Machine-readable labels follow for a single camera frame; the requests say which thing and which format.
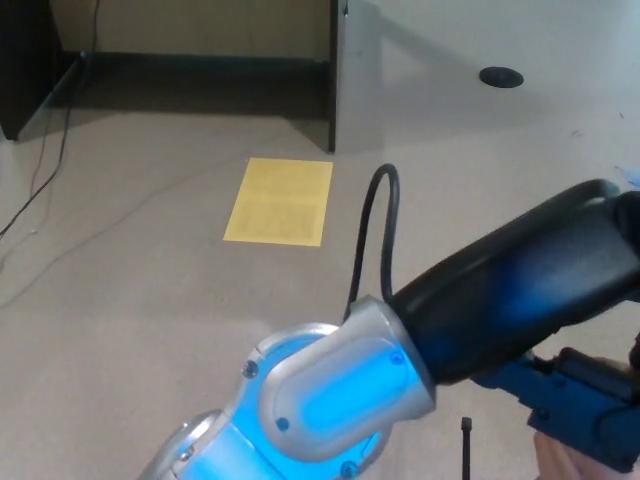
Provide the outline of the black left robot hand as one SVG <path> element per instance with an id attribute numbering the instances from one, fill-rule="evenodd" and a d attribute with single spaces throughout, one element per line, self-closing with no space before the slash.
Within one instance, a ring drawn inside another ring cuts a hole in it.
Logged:
<path id="1" fill-rule="evenodd" d="M 531 427 L 627 473 L 639 457 L 638 371 L 533 349 L 638 298 L 639 195 L 590 180 L 441 261 L 392 307 L 429 383 L 501 389 L 530 409 Z"/>

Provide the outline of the person's bare hand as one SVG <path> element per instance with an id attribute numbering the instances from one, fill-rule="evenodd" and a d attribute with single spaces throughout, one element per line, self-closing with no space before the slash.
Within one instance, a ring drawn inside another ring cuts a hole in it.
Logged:
<path id="1" fill-rule="evenodd" d="M 609 480 L 628 477 L 543 433 L 535 433 L 533 443 L 540 479 Z"/>

